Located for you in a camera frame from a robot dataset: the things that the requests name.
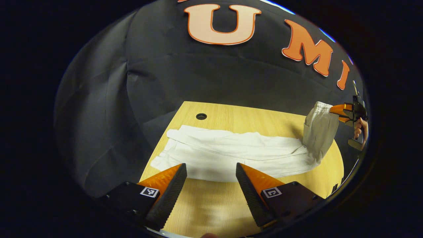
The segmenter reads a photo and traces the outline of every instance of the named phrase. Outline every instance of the finger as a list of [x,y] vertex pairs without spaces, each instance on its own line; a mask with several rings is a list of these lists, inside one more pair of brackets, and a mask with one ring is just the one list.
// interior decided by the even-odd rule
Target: finger
[[361,126],[361,123],[360,123],[360,121],[357,121],[357,123],[355,124],[355,129],[357,129],[357,128],[361,128],[362,126]]
[[366,128],[366,129],[364,130],[363,143],[366,143],[368,136],[369,136],[369,129],[368,129],[368,128]]
[[355,129],[355,130],[354,130],[354,134],[355,134],[355,135],[359,135],[359,134],[361,134],[361,129],[358,129],[358,128],[357,128],[357,129]]
[[360,125],[363,125],[364,128],[367,127],[367,122],[360,117]]

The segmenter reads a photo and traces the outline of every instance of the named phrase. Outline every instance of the pocket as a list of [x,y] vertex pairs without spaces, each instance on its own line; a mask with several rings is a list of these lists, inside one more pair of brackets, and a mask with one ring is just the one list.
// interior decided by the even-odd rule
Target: pocket
[[311,127],[307,126],[304,123],[304,130],[303,130],[303,137],[302,137],[302,144],[308,147],[309,145],[312,145],[314,142],[314,137],[311,133]]

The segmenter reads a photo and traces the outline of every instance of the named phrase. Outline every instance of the white pants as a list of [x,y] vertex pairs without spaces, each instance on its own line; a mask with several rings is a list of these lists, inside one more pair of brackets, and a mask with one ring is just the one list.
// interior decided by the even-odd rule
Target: white pants
[[238,162],[272,177],[305,173],[320,164],[332,145],[338,115],[329,113],[331,107],[315,104],[305,119],[302,141],[182,125],[168,130],[169,141],[151,166],[163,171],[186,163],[188,178],[216,182],[237,182]]

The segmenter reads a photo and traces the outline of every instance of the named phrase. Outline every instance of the table surface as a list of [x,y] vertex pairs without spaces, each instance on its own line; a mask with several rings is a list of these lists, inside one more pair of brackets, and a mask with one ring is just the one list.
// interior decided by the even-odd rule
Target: table surface
[[[196,115],[205,113],[205,120]],[[305,116],[257,108],[222,105],[204,102],[184,102],[163,133],[140,181],[160,171],[150,166],[151,161],[163,151],[169,129],[181,125],[228,130],[233,133],[259,132],[264,136],[302,138]],[[313,170],[278,180],[289,183],[298,181],[317,195],[326,198],[335,184],[341,184],[343,161],[338,146],[333,141],[321,164]],[[176,201],[163,230],[199,238],[211,232],[220,237],[243,237],[260,232],[254,222],[238,183],[220,183],[189,179]]]

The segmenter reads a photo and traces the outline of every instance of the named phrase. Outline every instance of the hole in table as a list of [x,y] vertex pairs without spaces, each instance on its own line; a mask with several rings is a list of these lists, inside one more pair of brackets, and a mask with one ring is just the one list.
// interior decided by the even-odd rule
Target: hole in table
[[195,116],[198,120],[204,120],[207,118],[207,115],[204,113],[199,113],[197,116]]

